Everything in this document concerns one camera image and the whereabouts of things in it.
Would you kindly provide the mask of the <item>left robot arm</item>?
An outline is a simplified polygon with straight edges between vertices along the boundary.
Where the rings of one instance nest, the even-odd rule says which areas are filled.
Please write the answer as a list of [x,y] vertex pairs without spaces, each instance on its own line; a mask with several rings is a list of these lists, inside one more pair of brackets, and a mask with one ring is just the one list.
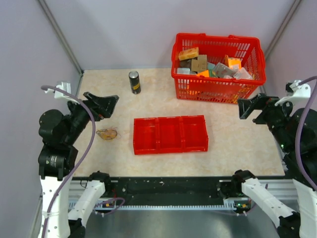
[[85,190],[68,209],[69,189],[78,154],[74,143],[88,122],[112,116],[119,96],[98,97],[85,92],[85,100],[67,98],[69,114],[48,110],[39,119],[43,148],[38,157],[42,186],[41,238],[83,238],[90,214],[97,201],[112,192],[109,174],[100,171],[88,177]]

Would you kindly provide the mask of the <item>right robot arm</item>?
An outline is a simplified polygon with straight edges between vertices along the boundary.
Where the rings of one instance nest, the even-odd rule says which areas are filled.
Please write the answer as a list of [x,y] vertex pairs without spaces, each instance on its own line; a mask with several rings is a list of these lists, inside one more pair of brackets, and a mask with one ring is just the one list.
[[293,111],[291,101],[258,94],[239,99],[239,118],[246,119],[254,110],[261,113],[255,124],[268,126],[282,150],[283,161],[297,191],[299,211],[286,206],[249,170],[232,176],[231,194],[251,198],[271,219],[281,238],[315,238],[317,236],[317,113],[309,109]]

